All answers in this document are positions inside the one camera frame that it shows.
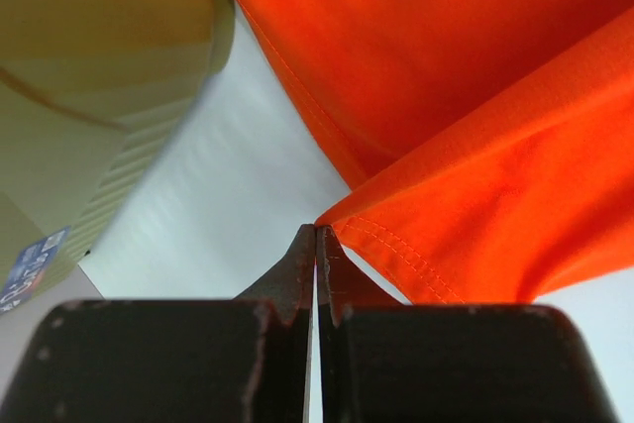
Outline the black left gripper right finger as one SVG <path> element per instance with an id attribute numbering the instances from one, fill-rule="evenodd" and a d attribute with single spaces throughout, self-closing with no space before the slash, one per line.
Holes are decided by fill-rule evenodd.
<path id="1" fill-rule="evenodd" d="M 405 305 L 316 232 L 328 422 L 613 422 L 580 332 L 545 305 Z"/>

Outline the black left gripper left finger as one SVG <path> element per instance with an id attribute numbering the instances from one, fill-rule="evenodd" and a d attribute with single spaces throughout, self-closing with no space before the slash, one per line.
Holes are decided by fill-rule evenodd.
<path id="1" fill-rule="evenodd" d="M 5 422 L 300 422 L 315 229 L 231 300 L 75 300 L 36 329 Z"/>

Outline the orange t shirt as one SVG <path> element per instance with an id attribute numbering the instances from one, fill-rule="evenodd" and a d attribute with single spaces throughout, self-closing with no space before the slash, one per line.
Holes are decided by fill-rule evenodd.
<path id="1" fill-rule="evenodd" d="M 350 193 L 318 220 L 422 303 L 633 263 L 633 0 L 236 0 Z"/>

